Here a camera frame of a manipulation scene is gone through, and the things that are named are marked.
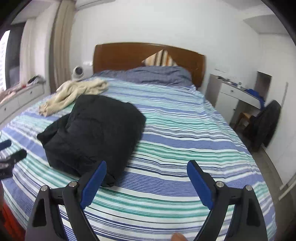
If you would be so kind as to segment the black puffer jacket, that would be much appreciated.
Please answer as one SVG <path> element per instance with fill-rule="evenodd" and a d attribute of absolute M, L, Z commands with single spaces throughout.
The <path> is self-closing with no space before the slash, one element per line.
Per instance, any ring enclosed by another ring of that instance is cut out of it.
<path fill-rule="evenodd" d="M 121 177 L 142 138 L 145 116 L 131 103 L 100 95 L 82 95 L 72 111 L 49 125 L 37 139 L 49 165 L 81 177 L 106 161 L 103 187 Z"/>

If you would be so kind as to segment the white drawer cabinet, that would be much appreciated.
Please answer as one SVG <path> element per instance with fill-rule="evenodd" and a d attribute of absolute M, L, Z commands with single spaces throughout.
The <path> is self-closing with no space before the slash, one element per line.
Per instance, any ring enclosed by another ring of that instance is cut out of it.
<path fill-rule="evenodd" d="M 38 102 L 44 94 L 44 85 L 35 84 L 20 90 L 16 95 L 1 103 L 1 128 L 24 109 Z"/>

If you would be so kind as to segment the cream knitted garment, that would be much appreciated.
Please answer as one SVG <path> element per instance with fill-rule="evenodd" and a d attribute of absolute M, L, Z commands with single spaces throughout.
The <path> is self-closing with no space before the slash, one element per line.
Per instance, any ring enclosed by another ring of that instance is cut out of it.
<path fill-rule="evenodd" d="M 50 116 L 66 108 L 83 94 L 98 95 L 107 89 L 108 82 L 101 78 L 66 81 L 56 90 L 56 93 L 51 98 L 39 106 L 39 114 L 42 116 Z"/>

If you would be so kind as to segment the beige curtain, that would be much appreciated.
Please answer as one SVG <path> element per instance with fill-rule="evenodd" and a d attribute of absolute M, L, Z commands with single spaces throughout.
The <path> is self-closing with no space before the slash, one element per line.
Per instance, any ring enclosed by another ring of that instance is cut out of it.
<path fill-rule="evenodd" d="M 70 38 L 75 15 L 74 1 L 61 1 L 50 42 L 49 83 L 51 92 L 71 78 Z"/>

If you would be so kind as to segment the white sheer curtain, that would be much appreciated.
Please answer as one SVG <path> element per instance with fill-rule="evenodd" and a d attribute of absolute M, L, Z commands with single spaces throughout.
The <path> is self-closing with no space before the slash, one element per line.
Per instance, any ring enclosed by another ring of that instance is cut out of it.
<path fill-rule="evenodd" d="M 20 46 L 20 85 L 24 86 L 33 77 L 34 73 L 34 33 L 36 19 L 26 21 Z"/>

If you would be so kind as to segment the striped bed sheet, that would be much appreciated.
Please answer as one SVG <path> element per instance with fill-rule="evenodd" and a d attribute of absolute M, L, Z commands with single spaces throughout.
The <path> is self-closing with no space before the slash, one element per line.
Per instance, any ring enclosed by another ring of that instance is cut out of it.
<path fill-rule="evenodd" d="M 209 209 L 188 178 L 190 160 L 229 187 L 251 185 L 268 240 L 275 240 L 275 208 L 268 186 L 246 146 L 201 92 L 194 86 L 107 81 L 109 88 L 102 95 L 134 104 L 145 115 L 146 125 L 123 175 L 115 186 L 100 188 L 85 209 L 100 240 L 170 240 L 175 232 L 193 240 Z M 13 177 L 3 180 L 4 201 L 24 229 L 41 186 L 64 187 L 75 179 L 49 166 L 37 140 L 38 133 L 74 106 L 43 117 L 38 109 L 49 98 L 30 106 L 1 130 L 1 141 L 12 140 L 1 157 L 22 148 L 28 154 L 15 165 Z"/>

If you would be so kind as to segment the black coat on chair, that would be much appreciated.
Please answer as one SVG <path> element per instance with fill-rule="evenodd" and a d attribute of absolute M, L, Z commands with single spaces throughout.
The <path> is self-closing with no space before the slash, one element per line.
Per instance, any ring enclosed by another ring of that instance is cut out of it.
<path fill-rule="evenodd" d="M 251 116 L 244 134 L 250 140 L 253 151 L 257 151 L 261 145 L 268 147 L 280 119 L 280 113 L 281 105 L 272 100 L 257 116 Z"/>

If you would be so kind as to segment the white round heater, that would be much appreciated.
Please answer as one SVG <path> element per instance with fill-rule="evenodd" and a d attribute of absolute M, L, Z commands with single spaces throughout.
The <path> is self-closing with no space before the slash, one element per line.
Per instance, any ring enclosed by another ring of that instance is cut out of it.
<path fill-rule="evenodd" d="M 76 66 L 72 72 L 72 80 L 81 80 L 84 76 L 84 69 L 82 66 Z"/>

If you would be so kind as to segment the wooden chair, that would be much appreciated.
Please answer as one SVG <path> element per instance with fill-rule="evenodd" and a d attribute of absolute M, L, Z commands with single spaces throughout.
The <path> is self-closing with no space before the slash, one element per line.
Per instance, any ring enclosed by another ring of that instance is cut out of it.
<path fill-rule="evenodd" d="M 244 131 L 245 128 L 250 124 L 251 121 L 255 118 L 254 115 L 249 113 L 240 113 L 238 119 L 233 127 L 233 130 L 236 131 Z"/>

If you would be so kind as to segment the blue cloth on desk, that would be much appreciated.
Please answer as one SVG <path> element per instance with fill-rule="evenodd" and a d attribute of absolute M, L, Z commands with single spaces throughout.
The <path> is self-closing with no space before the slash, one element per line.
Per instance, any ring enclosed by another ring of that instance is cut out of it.
<path fill-rule="evenodd" d="M 259 100 L 261 110 L 265 108 L 265 100 L 257 91 L 255 91 L 254 89 L 247 89 L 245 91 Z"/>

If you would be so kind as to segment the white desk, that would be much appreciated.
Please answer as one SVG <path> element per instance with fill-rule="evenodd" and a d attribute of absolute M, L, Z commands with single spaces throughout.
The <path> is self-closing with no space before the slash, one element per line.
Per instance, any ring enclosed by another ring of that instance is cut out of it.
<path fill-rule="evenodd" d="M 261 107 L 259 99 L 227 81 L 218 79 L 218 76 L 213 74 L 209 77 L 205 98 L 228 124 L 231 123 L 240 102 L 244 102 L 256 109 Z"/>

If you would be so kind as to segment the wooden headboard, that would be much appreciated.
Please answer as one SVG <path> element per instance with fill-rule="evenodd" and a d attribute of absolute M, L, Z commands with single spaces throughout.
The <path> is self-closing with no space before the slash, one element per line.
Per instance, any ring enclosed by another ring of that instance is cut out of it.
<path fill-rule="evenodd" d="M 128 70 L 142 66 L 142 61 L 152 54 L 166 50 L 172 59 L 191 73 L 196 88 L 203 84 L 206 57 L 194 51 L 154 43 L 106 43 L 96 45 L 93 55 L 93 72 L 103 70 Z"/>

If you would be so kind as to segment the blue checked duvet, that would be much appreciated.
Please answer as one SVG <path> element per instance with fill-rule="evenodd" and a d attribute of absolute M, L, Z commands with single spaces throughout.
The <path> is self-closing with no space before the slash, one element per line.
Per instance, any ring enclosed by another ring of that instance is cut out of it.
<path fill-rule="evenodd" d="M 93 77 L 114 78 L 137 84 L 189 87 L 193 85 L 191 73 L 180 66 L 143 66 L 129 70 L 103 70 Z"/>

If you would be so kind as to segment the striped pillow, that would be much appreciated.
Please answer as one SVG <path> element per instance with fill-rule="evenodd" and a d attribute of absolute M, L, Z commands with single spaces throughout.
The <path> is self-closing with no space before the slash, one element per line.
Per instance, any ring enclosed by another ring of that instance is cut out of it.
<path fill-rule="evenodd" d="M 142 61 L 144 66 L 177 66 L 167 50 L 160 50 Z"/>

